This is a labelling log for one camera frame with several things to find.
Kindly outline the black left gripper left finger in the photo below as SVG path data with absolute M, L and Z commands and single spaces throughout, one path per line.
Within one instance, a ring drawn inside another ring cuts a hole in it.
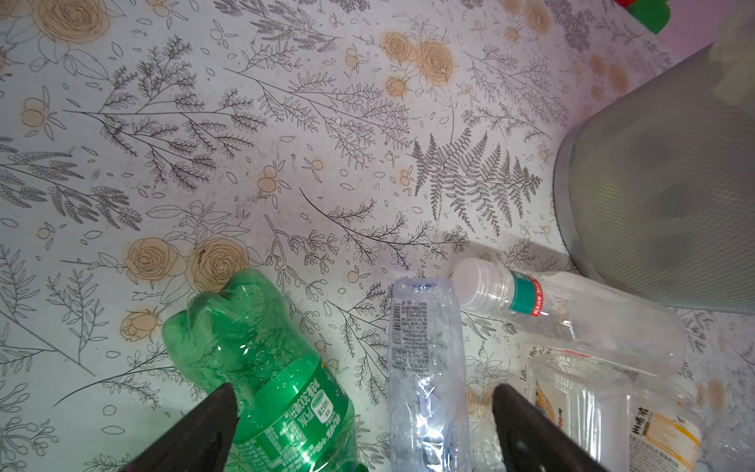
M 235 391 L 225 383 L 122 471 L 223 471 L 238 421 Z

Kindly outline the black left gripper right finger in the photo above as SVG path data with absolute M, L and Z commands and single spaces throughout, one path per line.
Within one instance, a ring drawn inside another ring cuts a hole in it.
M 607 471 L 507 383 L 495 388 L 492 410 L 507 471 Z

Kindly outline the clear water bottle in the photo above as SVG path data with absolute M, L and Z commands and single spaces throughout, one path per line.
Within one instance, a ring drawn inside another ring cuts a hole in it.
M 464 338 L 448 278 L 393 285 L 387 363 L 391 469 L 469 471 Z

